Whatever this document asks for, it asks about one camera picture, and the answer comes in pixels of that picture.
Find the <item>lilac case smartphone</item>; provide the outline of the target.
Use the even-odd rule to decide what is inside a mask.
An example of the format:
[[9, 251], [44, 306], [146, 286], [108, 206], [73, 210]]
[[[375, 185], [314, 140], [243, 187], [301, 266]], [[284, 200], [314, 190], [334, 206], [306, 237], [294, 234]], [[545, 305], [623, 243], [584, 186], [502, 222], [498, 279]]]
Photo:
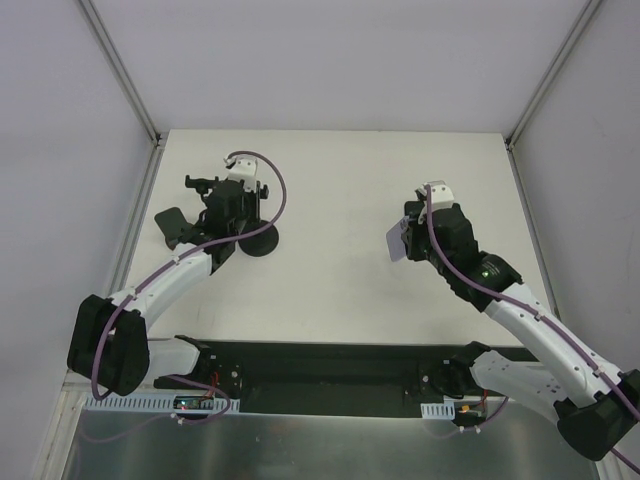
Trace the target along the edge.
[[408, 222], [409, 218], [403, 216], [386, 233], [388, 253], [392, 262], [398, 262], [406, 257], [406, 245], [402, 239], [402, 235], [406, 231]]

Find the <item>black round base phone stand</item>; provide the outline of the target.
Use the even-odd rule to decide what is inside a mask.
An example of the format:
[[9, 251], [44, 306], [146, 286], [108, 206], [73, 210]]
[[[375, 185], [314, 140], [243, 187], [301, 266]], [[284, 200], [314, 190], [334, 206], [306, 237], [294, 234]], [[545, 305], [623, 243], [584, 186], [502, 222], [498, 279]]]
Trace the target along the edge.
[[185, 187], [194, 190], [201, 198], [206, 198], [219, 183], [220, 178], [218, 176], [213, 179], [185, 176]]

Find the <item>wooden base phone stand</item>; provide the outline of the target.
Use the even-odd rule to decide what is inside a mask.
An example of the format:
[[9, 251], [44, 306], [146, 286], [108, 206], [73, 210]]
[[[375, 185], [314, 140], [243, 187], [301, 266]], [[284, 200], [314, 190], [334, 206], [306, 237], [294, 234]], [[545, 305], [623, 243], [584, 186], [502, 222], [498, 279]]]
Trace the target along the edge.
[[200, 244], [200, 238], [195, 226], [189, 223], [182, 210], [171, 207], [157, 213], [154, 221], [164, 236], [165, 245], [170, 250], [175, 250], [179, 244]]

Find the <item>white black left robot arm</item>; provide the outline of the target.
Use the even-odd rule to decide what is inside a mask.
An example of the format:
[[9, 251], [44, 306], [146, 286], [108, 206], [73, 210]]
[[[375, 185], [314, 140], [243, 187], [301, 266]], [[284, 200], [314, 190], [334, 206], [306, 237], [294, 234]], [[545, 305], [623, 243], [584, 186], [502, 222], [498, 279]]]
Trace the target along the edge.
[[267, 186], [232, 178], [186, 178], [185, 184], [200, 195], [205, 208], [194, 223], [177, 207], [155, 215], [171, 251], [158, 272], [106, 298], [90, 295], [79, 306], [67, 366], [106, 393], [126, 396], [145, 382], [171, 375], [188, 388], [204, 387], [212, 369], [207, 347], [184, 335], [151, 340], [149, 330], [236, 248], [264, 256], [277, 246], [277, 230], [260, 216]]

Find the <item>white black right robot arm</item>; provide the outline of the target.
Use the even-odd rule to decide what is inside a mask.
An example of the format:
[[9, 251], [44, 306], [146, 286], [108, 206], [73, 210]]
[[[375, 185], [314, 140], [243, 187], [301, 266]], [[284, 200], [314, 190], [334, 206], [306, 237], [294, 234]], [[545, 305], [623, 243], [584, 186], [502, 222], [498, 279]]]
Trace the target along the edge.
[[460, 398], [477, 389], [505, 395], [553, 423], [586, 459], [600, 461], [639, 422], [639, 372], [600, 356], [546, 310], [522, 276], [482, 251], [457, 203], [408, 201], [400, 221], [405, 256], [427, 261], [453, 293], [514, 335], [540, 366], [511, 361], [479, 342], [431, 374], [434, 388]]

